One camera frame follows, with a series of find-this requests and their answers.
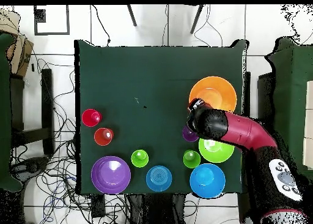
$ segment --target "small green cup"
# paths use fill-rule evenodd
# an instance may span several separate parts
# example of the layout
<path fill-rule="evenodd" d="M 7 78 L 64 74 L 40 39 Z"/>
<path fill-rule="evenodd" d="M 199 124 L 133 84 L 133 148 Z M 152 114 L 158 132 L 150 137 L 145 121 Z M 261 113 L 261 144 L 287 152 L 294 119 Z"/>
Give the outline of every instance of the small green cup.
<path fill-rule="evenodd" d="M 196 151 L 187 150 L 183 154 L 183 163 L 188 168 L 195 168 L 200 165 L 201 157 L 200 154 Z"/>
<path fill-rule="evenodd" d="M 148 164 L 149 156 L 143 149 L 134 151 L 131 155 L 131 162 L 135 167 L 141 168 Z"/>

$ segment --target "blue bowl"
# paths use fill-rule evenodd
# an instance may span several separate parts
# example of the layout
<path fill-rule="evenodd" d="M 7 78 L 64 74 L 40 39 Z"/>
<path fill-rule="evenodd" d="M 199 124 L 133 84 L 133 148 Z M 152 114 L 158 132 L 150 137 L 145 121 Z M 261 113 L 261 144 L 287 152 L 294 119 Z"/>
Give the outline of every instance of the blue bowl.
<path fill-rule="evenodd" d="M 145 181 L 154 192 L 165 191 L 172 183 L 172 174 L 165 166 L 154 166 L 151 168 Z"/>
<path fill-rule="evenodd" d="M 225 187 L 225 175 L 214 164 L 201 164 L 190 175 L 190 187 L 203 198 L 213 198 L 221 194 Z"/>

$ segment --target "green tablecloth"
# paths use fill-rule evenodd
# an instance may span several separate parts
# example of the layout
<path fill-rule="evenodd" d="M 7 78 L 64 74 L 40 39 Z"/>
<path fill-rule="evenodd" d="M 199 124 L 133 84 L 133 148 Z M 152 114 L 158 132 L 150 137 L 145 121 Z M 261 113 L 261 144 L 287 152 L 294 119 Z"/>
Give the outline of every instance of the green tablecloth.
<path fill-rule="evenodd" d="M 276 76 L 274 129 L 288 145 L 299 173 L 313 179 L 313 171 L 302 164 L 306 83 L 313 80 L 313 46 L 297 45 L 290 38 L 282 37 L 268 58 Z"/>
<path fill-rule="evenodd" d="M 90 172 L 93 164 L 106 155 L 121 157 L 130 166 L 131 181 L 124 193 L 152 193 L 145 176 L 155 165 L 166 166 L 172 173 L 172 184 L 166 192 L 192 192 L 189 185 L 192 169 L 183 164 L 183 152 L 198 151 L 198 141 L 189 143 L 182 137 L 190 90 L 204 77 L 223 77 L 236 90 L 235 113 L 240 114 L 245 47 L 246 42 L 239 40 L 231 48 L 100 48 L 79 40 L 75 50 L 80 74 L 76 78 L 80 80 L 77 114 L 95 108 L 103 115 L 96 127 L 89 128 L 80 122 L 81 193 L 99 193 Z M 100 127 L 114 131 L 114 139 L 107 146 L 94 141 L 94 133 Z M 131 163 L 131 154 L 136 149 L 145 149 L 149 154 L 149 163 L 143 168 L 135 168 Z M 224 192 L 241 192 L 240 150 L 235 148 L 228 161 L 217 165 L 226 175 Z"/>

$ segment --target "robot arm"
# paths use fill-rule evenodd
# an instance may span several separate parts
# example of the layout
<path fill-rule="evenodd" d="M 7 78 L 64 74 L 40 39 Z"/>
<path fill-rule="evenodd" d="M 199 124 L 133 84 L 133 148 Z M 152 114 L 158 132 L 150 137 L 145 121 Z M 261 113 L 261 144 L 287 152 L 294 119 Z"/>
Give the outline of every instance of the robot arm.
<path fill-rule="evenodd" d="M 249 151 L 252 195 L 261 223 L 265 218 L 278 224 L 306 223 L 306 216 L 298 209 L 302 197 L 295 179 L 281 159 L 275 140 L 258 122 L 213 109 L 201 99 L 194 99 L 189 110 L 187 126 L 200 138 Z"/>

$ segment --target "robot control buttons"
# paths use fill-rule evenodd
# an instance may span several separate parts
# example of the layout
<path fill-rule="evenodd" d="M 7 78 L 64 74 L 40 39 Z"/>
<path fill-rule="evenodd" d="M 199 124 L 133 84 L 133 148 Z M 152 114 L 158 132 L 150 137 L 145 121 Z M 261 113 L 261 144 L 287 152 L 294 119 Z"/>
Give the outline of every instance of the robot control buttons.
<path fill-rule="evenodd" d="M 302 195 L 298 191 L 294 176 L 290 174 L 288 165 L 281 159 L 273 159 L 268 166 L 278 192 L 294 201 L 301 201 Z"/>
<path fill-rule="evenodd" d="M 293 176 L 290 173 L 282 172 L 277 177 L 284 184 L 287 184 L 289 186 L 295 186 L 296 185 L 295 179 L 293 178 Z"/>
<path fill-rule="evenodd" d="M 297 195 L 299 194 L 299 191 L 295 188 L 295 187 L 292 187 L 291 190 Z"/>
<path fill-rule="evenodd" d="M 290 191 L 290 187 L 288 185 L 283 185 L 282 188 L 285 190 L 285 191 Z"/>

